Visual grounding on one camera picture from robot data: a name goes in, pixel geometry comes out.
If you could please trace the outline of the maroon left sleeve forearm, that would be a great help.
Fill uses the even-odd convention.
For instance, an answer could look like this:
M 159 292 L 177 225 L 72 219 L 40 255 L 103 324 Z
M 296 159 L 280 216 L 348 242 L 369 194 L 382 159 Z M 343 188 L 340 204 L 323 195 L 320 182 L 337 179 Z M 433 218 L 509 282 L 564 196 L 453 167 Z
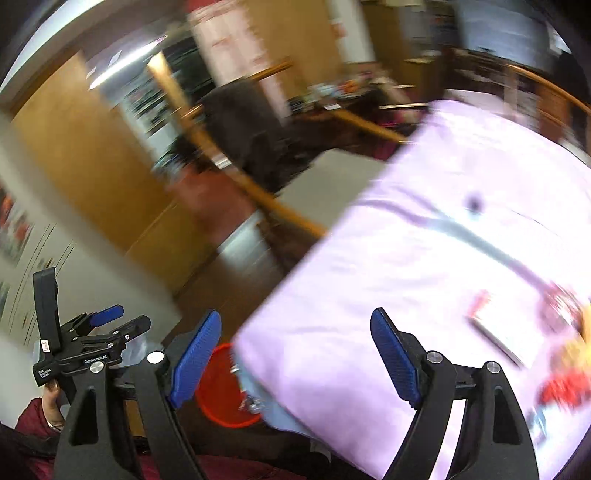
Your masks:
M 40 397 L 32 399 L 19 416 L 16 431 L 23 434 L 26 443 L 32 448 L 30 456 L 43 460 L 53 460 L 61 432 L 47 421 Z

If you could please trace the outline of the person's left hand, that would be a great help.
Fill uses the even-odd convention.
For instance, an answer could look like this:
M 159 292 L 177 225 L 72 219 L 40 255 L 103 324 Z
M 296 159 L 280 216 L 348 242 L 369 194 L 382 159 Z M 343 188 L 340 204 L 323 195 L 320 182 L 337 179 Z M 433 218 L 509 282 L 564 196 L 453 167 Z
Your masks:
M 48 426 L 61 432 L 65 420 L 60 411 L 58 400 L 61 394 L 61 388 L 56 380 L 51 380 L 43 386 L 42 391 L 42 411 Z

